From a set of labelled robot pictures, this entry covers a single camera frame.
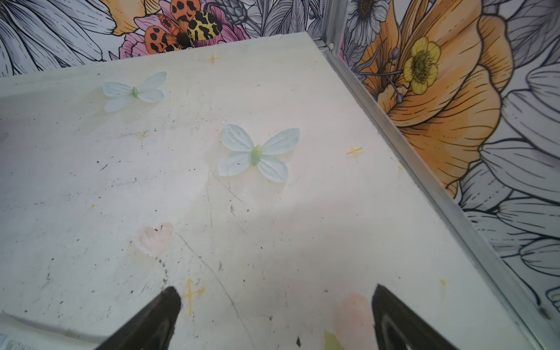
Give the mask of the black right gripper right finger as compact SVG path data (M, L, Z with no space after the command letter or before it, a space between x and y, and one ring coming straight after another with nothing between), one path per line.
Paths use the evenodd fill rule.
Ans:
M380 350L456 350L385 286L376 286L371 306Z

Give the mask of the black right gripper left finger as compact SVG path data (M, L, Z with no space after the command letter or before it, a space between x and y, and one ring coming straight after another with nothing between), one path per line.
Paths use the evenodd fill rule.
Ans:
M181 308L179 293L167 287L96 349L168 349Z

